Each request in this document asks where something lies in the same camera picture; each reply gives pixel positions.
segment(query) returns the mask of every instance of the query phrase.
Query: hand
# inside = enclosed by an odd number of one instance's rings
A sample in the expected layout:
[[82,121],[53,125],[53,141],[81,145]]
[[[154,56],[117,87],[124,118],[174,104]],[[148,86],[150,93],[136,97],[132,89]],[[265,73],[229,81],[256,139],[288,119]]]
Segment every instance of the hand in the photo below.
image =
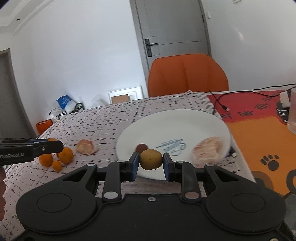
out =
[[5,214],[4,206],[5,206],[6,202],[3,197],[3,194],[6,190],[6,185],[4,182],[5,177],[6,177],[5,170],[3,167],[0,167],[0,221],[3,220],[4,214]]

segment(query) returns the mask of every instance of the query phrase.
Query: gray door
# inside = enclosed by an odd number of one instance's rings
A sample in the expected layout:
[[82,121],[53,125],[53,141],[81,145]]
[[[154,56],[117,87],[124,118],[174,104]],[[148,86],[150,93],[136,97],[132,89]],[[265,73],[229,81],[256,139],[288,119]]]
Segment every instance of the gray door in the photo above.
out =
[[156,58],[208,54],[198,0],[136,0],[149,68]]
[[0,138],[30,138],[11,79],[8,57],[0,57]]

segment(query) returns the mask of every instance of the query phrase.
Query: ceiling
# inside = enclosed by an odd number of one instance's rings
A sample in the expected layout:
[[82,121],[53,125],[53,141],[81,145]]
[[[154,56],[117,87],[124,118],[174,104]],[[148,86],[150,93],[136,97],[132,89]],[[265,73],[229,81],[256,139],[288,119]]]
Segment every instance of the ceiling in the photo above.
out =
[[9,0],[0,9],[0,34],[17,34],[37,13],[54,0]]

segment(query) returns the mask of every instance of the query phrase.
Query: tablecloth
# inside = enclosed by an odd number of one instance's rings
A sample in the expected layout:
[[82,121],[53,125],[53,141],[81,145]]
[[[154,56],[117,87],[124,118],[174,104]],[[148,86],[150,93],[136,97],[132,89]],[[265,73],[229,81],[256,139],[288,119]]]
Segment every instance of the tablecloth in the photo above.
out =
[[[281,90],[263,91],[278,95]],[[296,193],[296,135],[287,128],[279,96],[233,93],[221,98],[230,111],[216,108],[237,141],[254,177],[282,196]]]
[[[54,172],[51,167],[41,166],[38,159],[34,162],[13,165],[5,180],[7,189],[4,198],[7,204],[4,208],[4,220],[0,223],[1,235],[6,240],[12,240],[24,231],[15,212],[16,202],[24,193],[88,163],[106,167],[116,160],[116,140],[125,128],[147,115],[172,109],[193,109],[212,113],[213,104],[205,93],[189,92],[102,106],[67,115],[55,123],[40,138],[57,138],[64,143],[64,146],[72,148],[74,153],[75,145],[79,140],[91,139],[99,143],[100,150],[90,156],[75,153],[74,161],[64,166],[61,172]],[[227,157],[219,165],[253,180],[235,141],[233,147],[239,156],[235,159]],[[101,196],[102,185],[103,182],[99,184],[96,196]],[[148,180],[141,177],[137,177],[133,183],[122,183],[121,186],[123,195],[125,193],[180,192],[178,183]]]

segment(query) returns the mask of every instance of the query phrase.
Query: white frame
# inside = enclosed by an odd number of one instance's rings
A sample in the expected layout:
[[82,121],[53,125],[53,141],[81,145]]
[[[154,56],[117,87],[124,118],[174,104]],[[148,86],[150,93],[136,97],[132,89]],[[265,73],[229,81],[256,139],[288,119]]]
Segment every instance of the white frame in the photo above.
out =
[[120,96],[120,95],[128,95],[128,96],[134,96],[134,99],[131,100],[138,100],[143,99],[143,91],[141,86],[133,87],[133,88],[127,88],[122,90],[116,90],[111,91],[108,93],[109,96],[109,104],[112,104],[112,97],[114,96]]

